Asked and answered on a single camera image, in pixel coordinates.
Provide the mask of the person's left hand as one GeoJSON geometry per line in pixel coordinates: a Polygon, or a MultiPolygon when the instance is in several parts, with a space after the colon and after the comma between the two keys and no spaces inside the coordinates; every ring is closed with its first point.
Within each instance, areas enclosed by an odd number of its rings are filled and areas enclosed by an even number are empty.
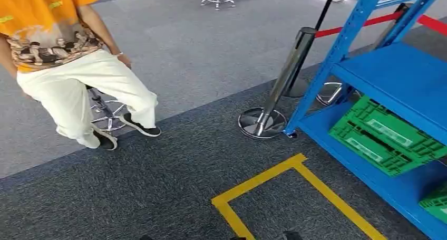
{"type": "Polygon", "coordinates": [[[117,54],[116,57],[119,61],[124,63],[129,69],[132,69],[131,61],[125,54],[120,53],[120,54],[117,54]]]}

